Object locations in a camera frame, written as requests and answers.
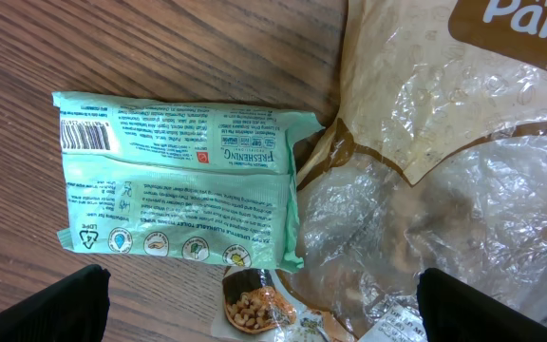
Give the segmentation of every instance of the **bowl of nuts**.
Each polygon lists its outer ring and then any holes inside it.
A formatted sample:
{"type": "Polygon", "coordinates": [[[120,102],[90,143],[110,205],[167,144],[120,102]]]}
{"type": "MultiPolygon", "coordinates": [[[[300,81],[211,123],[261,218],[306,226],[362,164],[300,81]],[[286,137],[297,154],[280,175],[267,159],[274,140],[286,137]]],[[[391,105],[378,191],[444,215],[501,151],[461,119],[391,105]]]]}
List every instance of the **bowl of nuts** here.
{"type": "Polygon", "coordinates": [[[223,279],[225,315],[245,333],[263,333],[296,321],[296,310],[279,293],[268,271],[243,270],[223,279]]]}

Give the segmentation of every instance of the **brown logo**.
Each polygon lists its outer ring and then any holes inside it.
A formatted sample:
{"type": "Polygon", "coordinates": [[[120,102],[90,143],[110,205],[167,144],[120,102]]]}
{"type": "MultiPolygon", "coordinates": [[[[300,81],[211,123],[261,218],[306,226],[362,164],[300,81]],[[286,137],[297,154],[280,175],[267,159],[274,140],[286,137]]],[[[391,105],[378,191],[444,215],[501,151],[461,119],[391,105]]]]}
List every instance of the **brown logo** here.
{"type": "Polygon", "coordinates": [[[547,70],[547,0],[459,0],[453,38],[547,70]]]}

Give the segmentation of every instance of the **wood grain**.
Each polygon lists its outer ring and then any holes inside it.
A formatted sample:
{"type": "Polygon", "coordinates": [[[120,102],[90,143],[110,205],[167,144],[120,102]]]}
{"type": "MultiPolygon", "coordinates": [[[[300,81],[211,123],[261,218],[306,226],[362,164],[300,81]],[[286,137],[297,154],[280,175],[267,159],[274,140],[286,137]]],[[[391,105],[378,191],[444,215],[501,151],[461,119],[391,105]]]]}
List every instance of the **wood grain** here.
{"type": "MultiPolygon", "coordinates": [[[[344,0],[1,0],[0,311],[90,263],[111,274],[105,341],[212,341],[222,268],[75,255],[54,90],[311,110],[339,103],[344,0]]],[[[301,164],[316,138],[295,148],[301,164]]]]}

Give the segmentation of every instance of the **teal plastic packet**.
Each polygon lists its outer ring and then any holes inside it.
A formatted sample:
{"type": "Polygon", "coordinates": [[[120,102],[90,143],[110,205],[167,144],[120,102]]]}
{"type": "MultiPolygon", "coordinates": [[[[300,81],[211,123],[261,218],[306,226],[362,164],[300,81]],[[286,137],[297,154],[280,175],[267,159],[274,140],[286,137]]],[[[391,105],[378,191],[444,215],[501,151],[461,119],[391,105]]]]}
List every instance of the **teal plastic packet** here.
{"type": "Polygon", "coordinates": [[[295,272],[292,147],[308,112],[55,92],[77,253],[183,257],[295,272]]]}

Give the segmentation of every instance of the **barcode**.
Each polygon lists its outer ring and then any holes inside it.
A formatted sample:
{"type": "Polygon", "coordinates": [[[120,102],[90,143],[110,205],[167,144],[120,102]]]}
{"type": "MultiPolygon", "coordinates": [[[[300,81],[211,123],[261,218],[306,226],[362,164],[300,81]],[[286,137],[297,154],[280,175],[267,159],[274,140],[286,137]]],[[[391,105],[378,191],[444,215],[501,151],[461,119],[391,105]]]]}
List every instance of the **barcode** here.
{"type": "Polygon", "coordinates": [[[108,127],[107,122],[61,120],[61,145],[64,150],[110,151],[108,127]]]}

